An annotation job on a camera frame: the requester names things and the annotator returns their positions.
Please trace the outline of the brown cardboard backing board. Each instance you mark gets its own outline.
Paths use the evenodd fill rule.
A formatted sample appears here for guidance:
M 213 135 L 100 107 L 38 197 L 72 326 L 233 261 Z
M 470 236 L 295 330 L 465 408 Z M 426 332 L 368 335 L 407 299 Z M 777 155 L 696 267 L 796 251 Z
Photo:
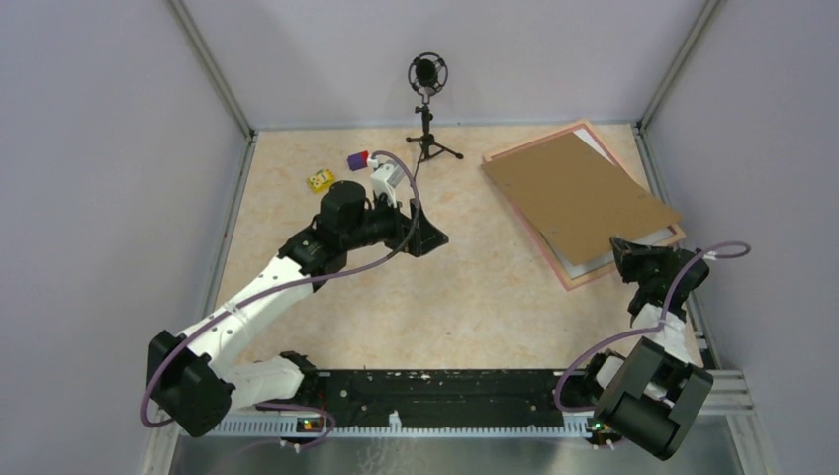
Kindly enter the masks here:
M 609 252 L 612 237 L 637 241 L 681 220 L 574 133 L 529 142 L 482 169 L 573 265 Z

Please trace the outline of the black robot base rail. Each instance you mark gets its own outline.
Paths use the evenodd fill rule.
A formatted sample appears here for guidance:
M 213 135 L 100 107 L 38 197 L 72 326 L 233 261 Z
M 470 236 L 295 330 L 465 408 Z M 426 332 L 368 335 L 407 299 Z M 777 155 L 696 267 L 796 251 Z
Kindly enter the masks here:
M 324 410 L 339 428 L 559 428 L 560 373 L 549 369 L 321 370 L 273 403 Z

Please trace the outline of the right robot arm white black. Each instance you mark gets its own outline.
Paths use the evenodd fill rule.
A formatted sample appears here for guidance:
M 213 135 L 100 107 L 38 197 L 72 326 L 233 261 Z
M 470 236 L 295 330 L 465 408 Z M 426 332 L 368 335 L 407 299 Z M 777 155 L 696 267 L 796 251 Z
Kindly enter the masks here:
M 659 460 L 685 440 L 713 386 L 708 371 L 687 350 L 685 304 L 708 277 L 699 250 L 610 241 L 616 269 L 638 288 L 627 311 L 640 339 L 626 356 L 597 353 L 580 381 L 594 407 L 589 444 L 614 448 L 631 442 Z

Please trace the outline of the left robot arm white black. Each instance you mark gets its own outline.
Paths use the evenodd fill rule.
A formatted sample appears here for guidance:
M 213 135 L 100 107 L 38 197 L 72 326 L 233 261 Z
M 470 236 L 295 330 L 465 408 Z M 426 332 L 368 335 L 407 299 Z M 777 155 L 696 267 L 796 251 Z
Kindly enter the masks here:
M 266 267 L 206 318 L 179 332 L 160 332 L 147 354 L 146 389 L 140 415 L 150 403 L 189 435 L 202 436 L 234 409 L 284 400 L 305 409 L 316 399 L 317 382 L 301 355 L 286 352 L 248 364 L 236 360 L 269 324 L 295 304 L 315 294 L 329 280 L 347 277 L 353 250 L 385 245 L 392 255 L 421 257 L 447 244 L 418 198 L 401 205 L 385 193 L 373 198 L 353 181 L 339 181 L 323 195 L 310 224 L 291 236 Z

